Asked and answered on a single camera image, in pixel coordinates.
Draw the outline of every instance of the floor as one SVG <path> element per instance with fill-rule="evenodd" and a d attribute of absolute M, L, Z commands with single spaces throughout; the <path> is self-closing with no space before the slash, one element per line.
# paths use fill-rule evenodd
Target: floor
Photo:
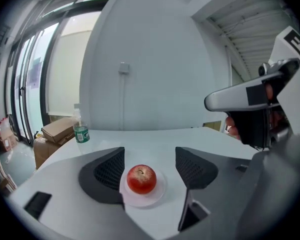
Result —
<path fill-rule="evenodd" d="M 23 142 L 18 142 L 13 150 L 1 153 L 0 161 L 18 187 L 29 179 L 36 170 L 34 150 Z"/>

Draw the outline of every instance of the ceiling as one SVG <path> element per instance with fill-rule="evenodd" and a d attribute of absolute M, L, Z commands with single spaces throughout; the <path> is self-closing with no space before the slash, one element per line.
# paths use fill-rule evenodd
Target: ceiling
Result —
<path fill-rule="evenodd" d="M 234 45 L 250 77 L 268 62 L 276 36 L 287 26 L 295 28 L 278 0 L 236 0 L 214 14 L 215 23 Z"/>

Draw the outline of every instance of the cardboard box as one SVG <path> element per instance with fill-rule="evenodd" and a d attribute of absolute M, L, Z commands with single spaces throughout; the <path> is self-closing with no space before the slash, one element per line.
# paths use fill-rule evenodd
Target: cardboard box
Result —
<path fill-rule="evenodd" d="M 74 136 L 75 133 L 72 132 L 59 140 L 58 143 L 51 142 L 43 136 L 36 138 L 33 144 L 35 168 L 38 169 L 54 152 Z"/>
<path fill-rule="evenodd" d="M 74 132 L 73 121 L 64 117 L 42 127 L 44 137 L 53 143 L 58 143 L 62 138 Z"/>
<path fill-rule="evenodd" d="M 221 128 L 221 121 L 215 121 L 215 122 L 205 122 L 203 124 L 203 127 L 208 127 L 211 129 L 214 129 L 216 131 L 220 131 Z"/>
<path fill-rule="evenodd" d="M 1 136 L 0 149 L 3 150 L 4 152 L 11 150 L 16 145 L 17 145 L 17 140 L 12 131 L 6 132 L 4 135 Z"/>

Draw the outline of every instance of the handle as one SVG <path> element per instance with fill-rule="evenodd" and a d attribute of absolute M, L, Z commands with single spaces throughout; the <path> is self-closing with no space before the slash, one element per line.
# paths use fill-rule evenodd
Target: handle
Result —
<path fill-rule="evenodd" d="M 22 96 L 22 91 L 26 91 L 26 88 L 23 87 L 23 86 L 19 89 L 19 96 L 20 97 Z"/>

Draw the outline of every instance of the ceiling beam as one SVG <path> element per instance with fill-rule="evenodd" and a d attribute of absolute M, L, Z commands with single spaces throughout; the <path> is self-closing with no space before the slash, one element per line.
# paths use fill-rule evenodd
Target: ceiling beam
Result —
<path fill-rule="evenodd" d="M 246 59 L 263 59 L 263 58 L 266 58 L 266 57 L 270 57 L 270 54 L 268 54 L 267 52 L 265 52 L 263 54 L 247 54 L 247 55 L 241 54 L 241 57 L 243 58 L 243 60 L 246 60 Z"/>
<path fill-rule="evenodd" d="M 257 61 L 252 61 L 252 60 L 246 61 L 246 65 L 247 65 L 247 67 L 249 67 L 249 66 L 255 66 L 255 65 L 260 66 L 260 60 L 257 60 Z"/>
<path fill-rule="evenodd" d="M 286 17 L 284 14 L 282 14 L 281 11 L 279 11 L 279 10 L 277 11 L 277 14 L 275 14 L 275 15 L 267 14 L 267 16 L 262 16 L 262 17 L 258 17 L 258 15 L 260 15 L 260 13 L 257 15 L 251 16 L 251 17 L 257 17 L 256 20 L 249 20 L 250 17 L 248 17 L 248 18 L 246 17 L 245 19 L 241 18 L 241 20 L 237 21 L 235 24 L 227 22 L 225 24 L 218 24 L 218 25 L 223 29 L 223 31 L 229 32 L 232 29 L 233 30 L 242 30 L 242 29 L 257 27 L 257 26 L 262 27 L 265 24 L 267 24 L 268 21 L 275 22 L 276 24 L 282 24 L 282 25 L 289 24 L 289 18 Z"/>
<path fill-rule="evenodd" d="M 273 44 L 274 40 L 276 38 L 265 38 L 265 37 L 244 37 L 244 38 L 231 38 L 231 41 L 237 46 L 237 45 L 251 45 L 251 42 L 257 44 Z"/>
<path fill-rule="evenodd" d="M 240 55 L 242 57 L 246 57 L 246 56 L 259 56 L 259 55 L 264 55 L 265 53 L 271 53 L 271 49 L 261 49 L 261 50 L 254 50 L 254 51 L 239 51 Z"/>
<path fill-rule="evenodd" d="M 230 57 L 231 57 L 231 63 L 234 64 L 235 69 L 238 71 L 239 75 L 242 76 L 242 79 L 244 81 L 250 80 L 251 75 L 250 75 L 249 70 L 247 69 L 245 62 L 243 61 L 243 58 L 239 54 L 239 52 L 238 52 L 237 48 L 234 46 L 234 44 L 230 41 L 230 39 L 222 31 L 222 29 L 210 18 L 208 18 L 204 23 L 209 24 L 215 30 L 217 30 L 217 32 L 222 37 L 223 43 L 228 47 Z"/>
<path fill-rule="evenodd" d="M 249 63 L 254 63 L 254 62 L 268 62 L 270 56 L 264 56 L 264 57 L 259 57 L 259 58 L 244 58 L 243 61 L 246 64 L 246 66 L 249 66 Z"/>
<path fill-rule="evenodd" d="M 253 63 L 253 64 L 248 64 L 247 67 L 249 69 L 258 69 L 260 67 L 261 63 Z"/>
<path fill-rule="evenodd" d="M 242 29 L 236 29 L 233 28 L 229 33 L 227 33 L 228 36 L 244 36 L 244 37 L 250 37 L 250 36 L 269 36 L 269 35 L 277 35 L 282 30 L 284 30 L 288 24 L 264 24 L 264 25 L 256 25 L 256 26 L 250 26 L 247 28 Z"/>
<path fill-rule="evenodd" d="M 262 64 L 262 63 L 265 63 L 267 61 L 264 61 L 263 59 L 245 59 L 244 60 L 244 63 L 246 65 L 252 65 L 252 64 L 259 64 L 259 66 Z"/>
<path fill-rule="evenodd" d="M 229 36 L 230 38 L 233 39 L 237 39 L 237 38 L 251 38 L 251 37 L 258 37 L 258 38 L 265 38 L 265 39 L 275 39 L 276 36 L 285 29 L 285 27 L 288 27 L 288 25 L 283 26 L 283 29 L 276 29 L 276 30 L 255 30 L 255 31 L 251 31 L 251 30 L 246 30 L 243 31 L 241 33 L 229 33 L 227 34 L 227 36 Z"/>
<path fill-rule="evenodd" d="M 243 15 L 245 15 L 247 13 L 249 13 L 251 15 L 252 12 L 257 14 L 262 11 L 267 11 L 268 8 L 273 8 L 273 7 L 275 7 L 275 5 L 278 6 L 278 2 L 276 0 L 255 1 L 253 4 L 250 4 L 248 6 L 245 6 L 245 4 L 243 4 L 241 9 L 238 9 L 238 10 L 235 10 L 232 12 L 230 11 L 225 16 L 218 17 L 216 15 L 216 17 L 218 17 L 216 23 L 224 25 L 229 22 L 235 22 L 235 23 L 238 21 L 244 22 Z"/>
<path fill-rule="evenodd" d="M 275 42 L 269 45 L 260 45 L 257 43 L 253 43 L 253 46 L 250 45 L 238 45 L 236 44 L 237 50 L 239 53 L 248 53 L 248 52 L 256 52 L 256 51 L 265 51 L 265 50 L 272 50 L 274 48 Z"/>
<path fill-rule="evenodd" d="M 276 9 L 276 10 L 269 10 L 269 11 L 266 11 L 266 12 L 262 12 L 262 13 L 259 13 L 257 15 L 245 18 L 244 23 L 251 22 L 254 25 L 254 24 L 257 24 L 260 19 L 267 18 L 267 17 L 270 17 L 269 21 L 275 22 L 275 21 L 277 21 L 277 18 L 274 18 L 275 16 L 287 17 L 281 9 Z M 235 22 L 235 23 L 231 23 L 229 25 L 228 24 L 227 25 L 222 25 L 221 24 L 220 26 L 224 31 L 228 32 L 230 29 L 232 29 L 237 24 L 238 23 Z"/>

